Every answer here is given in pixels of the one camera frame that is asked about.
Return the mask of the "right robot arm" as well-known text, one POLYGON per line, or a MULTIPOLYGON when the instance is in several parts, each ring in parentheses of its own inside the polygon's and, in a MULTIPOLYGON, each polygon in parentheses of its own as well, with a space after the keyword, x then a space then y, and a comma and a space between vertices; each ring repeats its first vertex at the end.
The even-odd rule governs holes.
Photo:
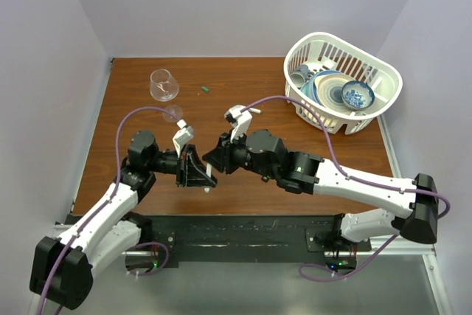
POLYGON ((346 213, 325 237, 339 251, 375 236, 400 235, 415 243, 437 242, 439 202, 432 177, 392 178, 336 165, 321 156, 286 148, 267 130, 231 138, 221 134, 203 160, 221 173, 239 168, 274 180, 289 193, 334 195, 373 208, 346 213))

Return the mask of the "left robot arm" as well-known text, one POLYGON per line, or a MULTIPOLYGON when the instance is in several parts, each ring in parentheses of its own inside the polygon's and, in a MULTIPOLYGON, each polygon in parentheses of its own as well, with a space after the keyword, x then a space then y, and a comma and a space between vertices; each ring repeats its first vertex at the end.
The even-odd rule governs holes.
POLYGON ((157 173, 175 176, 179 187, 216 186, 210 167, 190 142, 193 136, 192 127, 182 125, 173 137, 174 149, 162 151, 151 132, 135 134, 103 197, 65 232, 39 241, 29 283, 40 297, 37 314, 48 300, 59 308, 78 308, 94 279, 119 254, 153 245, 151 226, 131 211, 150 192, 157 173))

